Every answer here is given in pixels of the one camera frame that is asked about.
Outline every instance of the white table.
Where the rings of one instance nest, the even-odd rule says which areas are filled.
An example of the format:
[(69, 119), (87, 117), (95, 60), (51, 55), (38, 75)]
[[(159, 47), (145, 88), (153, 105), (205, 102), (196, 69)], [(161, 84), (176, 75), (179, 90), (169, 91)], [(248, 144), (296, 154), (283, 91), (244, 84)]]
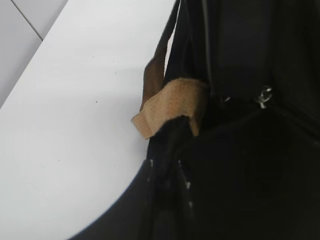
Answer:
[(124, 192), (131, 123), (174, 0), (69, 0), (0, 109), (0, 239), (64, 240)]

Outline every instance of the bag handle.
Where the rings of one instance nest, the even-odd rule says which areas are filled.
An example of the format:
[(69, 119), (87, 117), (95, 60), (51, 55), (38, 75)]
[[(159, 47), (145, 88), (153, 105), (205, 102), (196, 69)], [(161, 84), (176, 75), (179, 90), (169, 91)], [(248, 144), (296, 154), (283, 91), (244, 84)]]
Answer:
[(180, 1), (181, 0), (175, 1), (170, 17), (156, 47), (154, 56), (144, 69), (143, 94), (140, 111), (143, 109), (146, 101), (148, 101), (152, 96), (156, 95), (163, 87), (168, 41), (175, 29)]

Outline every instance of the black fabric bag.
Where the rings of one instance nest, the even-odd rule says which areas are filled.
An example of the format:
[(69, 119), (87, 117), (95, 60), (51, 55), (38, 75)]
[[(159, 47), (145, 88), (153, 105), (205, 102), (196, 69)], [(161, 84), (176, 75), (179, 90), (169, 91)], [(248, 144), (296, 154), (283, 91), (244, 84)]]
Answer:
[(177, 0), (146, 72), (176, 24), (162, 86), (208, 85), (200, 133), (167, 121), (73, 240), (320, 239), (319, 17), (318, 0)]

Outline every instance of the black fabric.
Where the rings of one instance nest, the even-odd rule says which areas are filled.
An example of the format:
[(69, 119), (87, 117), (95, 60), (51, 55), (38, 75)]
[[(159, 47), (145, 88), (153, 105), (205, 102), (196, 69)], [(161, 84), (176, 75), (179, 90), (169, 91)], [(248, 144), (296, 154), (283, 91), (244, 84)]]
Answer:
[(258, 111), (184, 149), (203, 239), (320, 238), (320, 148), (294, 129)]

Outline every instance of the bag strap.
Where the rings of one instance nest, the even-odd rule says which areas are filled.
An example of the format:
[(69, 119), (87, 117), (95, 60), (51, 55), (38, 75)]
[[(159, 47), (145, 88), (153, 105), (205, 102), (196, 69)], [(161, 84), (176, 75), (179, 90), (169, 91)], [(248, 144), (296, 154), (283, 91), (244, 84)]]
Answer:
[(140, 112), (132, 122), (145, 139), (155, 135), (167, 121), (180, 116), (189, 117), (192, 133), (198, 135), (206, 109), (207, 86), (199, 80), (179, 78), (163, 88), (168, 41), (175, 28), (179, 5), (180, 0), (176, 0), (154, 56), (144, 70)]
[(165, 60), (168, 49), (168, 41), (175, 29), (180, 0), (176, 0), (170, 17), (165, 25), (160, 41), (156, 47), (153, 58), (144, 69), (143, 74), (143, 94), (140, 111), (145, 102), (157, 94), (163, 87), (165, 77)]

